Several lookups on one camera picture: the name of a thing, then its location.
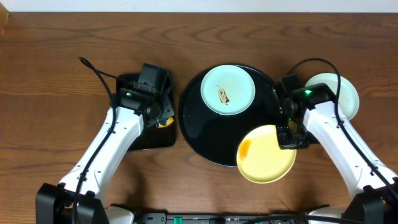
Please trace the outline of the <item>green and orange sponge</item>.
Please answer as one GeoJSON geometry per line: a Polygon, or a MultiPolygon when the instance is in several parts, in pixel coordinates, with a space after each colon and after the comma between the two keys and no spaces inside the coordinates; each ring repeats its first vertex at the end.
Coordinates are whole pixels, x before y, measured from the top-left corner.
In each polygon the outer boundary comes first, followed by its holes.
{"type": "Polygon", "coordinates": [[[166,128],[174,123],[173,117],[169,117],[159,123],[157,123],[157,128],[166,128]]]}

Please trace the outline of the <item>yellow plate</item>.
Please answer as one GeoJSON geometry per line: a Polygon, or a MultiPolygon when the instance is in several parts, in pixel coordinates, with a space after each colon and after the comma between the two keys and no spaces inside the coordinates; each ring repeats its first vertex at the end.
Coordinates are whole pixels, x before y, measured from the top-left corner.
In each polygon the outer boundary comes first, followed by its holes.
{"type": "Polygon", "coordinates": [[[264,125],[250,131],[240,142],[237,167],[243,177],[257,184],[275,182],[291,170],[297,151],[281,149],[277,128],[264,125]]]}

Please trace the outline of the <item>mint plate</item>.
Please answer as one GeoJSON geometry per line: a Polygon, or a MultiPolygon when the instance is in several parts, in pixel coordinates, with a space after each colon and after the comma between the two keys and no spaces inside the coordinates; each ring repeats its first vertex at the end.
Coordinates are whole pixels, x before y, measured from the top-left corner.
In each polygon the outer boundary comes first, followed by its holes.
{"type": "Polygon", "coordinates": [[[231,116],[242,113],[254,101],[256,87],[250,74],[235,65],[219,65],[205,74],[200,93],[215,113],[231,116]]]}
{"type": "MultiPolygon", "coordinates": [[[[359,95],[353,84],[344,77],[340,77],[340,96],[339,104],[343,109],[343,114],[346,119],[351,120],[355,117],[359,110],[359,95]]],[[[315,85],[318,83],[325,83],[329,89],[336,94],[338,86],[338,77],[335,73],[320,73],[313,76],[306,82],[305,87],[315,85]]]]}

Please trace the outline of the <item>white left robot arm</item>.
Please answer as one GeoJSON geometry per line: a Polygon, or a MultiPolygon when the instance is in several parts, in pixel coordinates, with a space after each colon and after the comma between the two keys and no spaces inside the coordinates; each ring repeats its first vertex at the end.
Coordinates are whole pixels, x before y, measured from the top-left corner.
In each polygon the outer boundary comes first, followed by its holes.
{"type": "Polygon", "coordinates": [[[124,205],[104,208],[110,182],[128,151],[169,147],[175,143],[173,94],[154,101],[160,116],[153,123],[136,110],[134,92],[120,90],[120,105],[110,108],[105,121],[74,168],[58,185],[44,183],[35,197],[37,223],[134,223],[124,205]]]}

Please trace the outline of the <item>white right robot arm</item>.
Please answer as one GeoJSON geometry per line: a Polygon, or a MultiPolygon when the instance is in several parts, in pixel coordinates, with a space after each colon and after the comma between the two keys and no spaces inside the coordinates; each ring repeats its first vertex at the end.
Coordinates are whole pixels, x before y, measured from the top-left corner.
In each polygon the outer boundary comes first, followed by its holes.
{"type": "Polygon", "coordinates": [[[340,172],[351,196],[344,211],[319,208],[309,223],[397,223],[397,174],[370,150],[350,124],[326,84],[276,86],[282,124],[281,149],[305,149],[319,143],[340,172]]]}

